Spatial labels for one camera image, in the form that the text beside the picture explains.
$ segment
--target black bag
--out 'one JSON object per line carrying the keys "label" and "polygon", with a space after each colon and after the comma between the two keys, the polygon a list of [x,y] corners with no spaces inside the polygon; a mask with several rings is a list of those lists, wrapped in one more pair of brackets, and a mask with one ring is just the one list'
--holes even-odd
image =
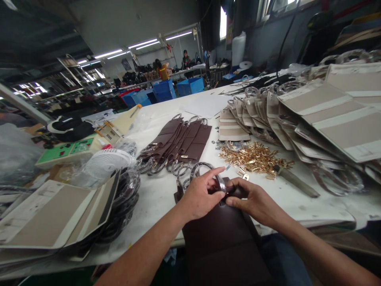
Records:
{"label": "black bag", "polygon": [[48,124],[47,129],[62,142],[75,142],[94,133],[90,122],[75,117],[58,117]]}

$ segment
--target forearm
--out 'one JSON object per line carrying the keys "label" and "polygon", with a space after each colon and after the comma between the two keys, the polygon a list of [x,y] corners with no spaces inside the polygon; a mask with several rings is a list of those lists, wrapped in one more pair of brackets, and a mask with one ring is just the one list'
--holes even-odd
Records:
{"label": "forearm", "polygon": [[101,285],[150,285],[172,241],[187,222],[172,208],[101,276]]}
{"label": "forearm", "polygon": [[375,275],[356,264],[345,254],[318,238],[292,218],[280,226],[283,234],[302,256],[324,285],[381,285]]}

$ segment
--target hand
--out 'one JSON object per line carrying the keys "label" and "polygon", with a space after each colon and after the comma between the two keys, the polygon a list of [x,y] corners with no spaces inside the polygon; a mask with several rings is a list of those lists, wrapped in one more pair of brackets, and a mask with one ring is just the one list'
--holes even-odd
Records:
{"label": "hand", "polygon": [[213,177],[224,170],[225,167],[219,167],[192,180],[182,199],[176,205],[185,215],[186,222],[202,218],[225,196],[223,191],[217,191],[212,195],[208,194],[208,190],[217,186]]}
{"label": "hand", "polygon": [[248,213],[259,223],[280,232],[292,218],[260,186],[242,178],[230,180],[226,187],[239,186],[247,192],[247,200],[228,197],[226,204]]}

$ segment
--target stack of leather pieces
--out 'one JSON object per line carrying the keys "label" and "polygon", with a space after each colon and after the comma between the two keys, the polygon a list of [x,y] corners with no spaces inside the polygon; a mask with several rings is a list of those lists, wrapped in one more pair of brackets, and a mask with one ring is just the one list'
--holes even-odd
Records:
{"label": "stack of leather pieces", "polygon": [[[230,193],[240,196],[239,191]],[[178,184],[176,203],[182,195]],[[206,216],[188,222],[183,234],[191,286],[276,285],[258,249],[260,236],[241,210],[222,201]]]}
{"label": "stack of leather pieces", "polygon": [[183,163],[196,163],[200,160],[208,141],[211,126],[206,120],[187,122],[183,117],[173,118],[160,131],[158,136],[140,153],[139,158],[149,160],[152,158],[155,164],[151,174],[161,171],[164,164],[174,161]]}

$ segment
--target ceiling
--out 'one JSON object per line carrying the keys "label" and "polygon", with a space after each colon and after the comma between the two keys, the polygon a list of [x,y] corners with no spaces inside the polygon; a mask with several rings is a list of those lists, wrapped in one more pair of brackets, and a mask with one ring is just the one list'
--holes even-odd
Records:
{"label": "ceiling", "polygon": [[62,70],[57,57],[83,58],[91,50],[75,29],[67,1],[0,0],[0,80],[11,85]]}

